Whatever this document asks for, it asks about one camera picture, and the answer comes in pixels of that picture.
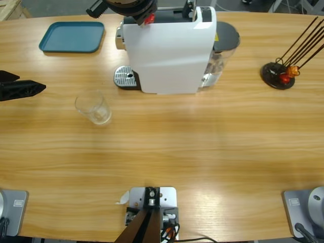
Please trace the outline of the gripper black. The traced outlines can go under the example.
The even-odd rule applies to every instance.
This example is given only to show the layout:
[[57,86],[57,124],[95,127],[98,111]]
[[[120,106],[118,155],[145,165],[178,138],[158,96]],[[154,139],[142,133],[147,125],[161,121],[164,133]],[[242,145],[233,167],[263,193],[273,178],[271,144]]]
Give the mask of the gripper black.
[[157,4],[137,5],[131,8],[126,8],[123,15],[132,17],[138,25],[145,23],[147,17],[157,10]]

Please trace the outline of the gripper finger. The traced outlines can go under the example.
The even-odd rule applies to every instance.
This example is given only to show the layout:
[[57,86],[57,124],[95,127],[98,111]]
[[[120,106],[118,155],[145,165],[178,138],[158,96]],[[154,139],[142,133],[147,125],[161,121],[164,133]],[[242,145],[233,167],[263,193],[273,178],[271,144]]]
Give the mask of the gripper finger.
[[0,83],[14,82],[18,80],[20,76],[12,74],[10,72],[1,70],[0,71]]
[[41,93],[46,85],[33,80],[1,83],[1,101],[32,97]]

